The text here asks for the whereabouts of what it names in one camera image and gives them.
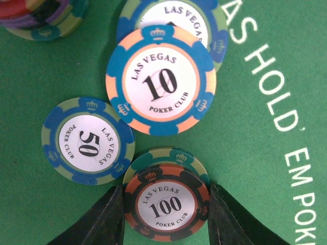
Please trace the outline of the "black orange hundred chip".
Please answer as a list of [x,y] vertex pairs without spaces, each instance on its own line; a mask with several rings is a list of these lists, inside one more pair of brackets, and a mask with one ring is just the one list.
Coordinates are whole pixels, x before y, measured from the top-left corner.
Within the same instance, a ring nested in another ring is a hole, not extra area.
[[159,164],[132,177],[124,193],[126,221],[139,234],[172,242],[196,233],[209,213],[209,191],[187,168]]

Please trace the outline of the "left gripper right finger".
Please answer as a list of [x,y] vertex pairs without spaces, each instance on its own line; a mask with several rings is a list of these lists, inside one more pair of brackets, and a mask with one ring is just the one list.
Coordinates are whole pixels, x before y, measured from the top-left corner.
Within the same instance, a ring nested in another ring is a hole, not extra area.
[[210,244],[288,244],[216,183],[210,185],[208,235]]

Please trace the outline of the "blue orange ten chip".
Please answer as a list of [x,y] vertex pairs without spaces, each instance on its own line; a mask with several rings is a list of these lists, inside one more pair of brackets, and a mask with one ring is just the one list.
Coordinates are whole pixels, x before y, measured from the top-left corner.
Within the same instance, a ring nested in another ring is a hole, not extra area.
[[199,122],[217,86],[204,45],[170,25],[147,26],[123,38],[109,59],[105,82],[122,120],[155,136],[178,134]]

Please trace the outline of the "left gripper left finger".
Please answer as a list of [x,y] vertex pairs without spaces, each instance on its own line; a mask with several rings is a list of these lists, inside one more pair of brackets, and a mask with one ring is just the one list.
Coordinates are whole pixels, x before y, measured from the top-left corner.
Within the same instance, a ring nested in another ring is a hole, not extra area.
[[111,187],[77,222],[49,244],[124,243],[123,187]]

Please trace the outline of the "small chip stack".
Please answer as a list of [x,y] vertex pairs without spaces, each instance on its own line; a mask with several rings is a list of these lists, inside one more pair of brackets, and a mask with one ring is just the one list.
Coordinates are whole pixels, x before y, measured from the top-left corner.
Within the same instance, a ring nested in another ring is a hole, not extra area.
[[196,156],[175,146],[158,146],[147,149],[136,156],[125,172],[123,186],[126,187],[132,177],[141,170],[162,163],[181,165],[195,173],[206,186],[210,185],[208,173]]

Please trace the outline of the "blue green fifty chip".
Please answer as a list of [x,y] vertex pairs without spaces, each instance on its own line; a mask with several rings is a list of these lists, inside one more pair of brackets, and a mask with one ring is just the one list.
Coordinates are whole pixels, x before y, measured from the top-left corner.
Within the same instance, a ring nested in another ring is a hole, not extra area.
[[76,97],[60,103],[41,131],[43,150],[52,167],[85,185],[111,182],[128,169],[135,134],[105,101]]

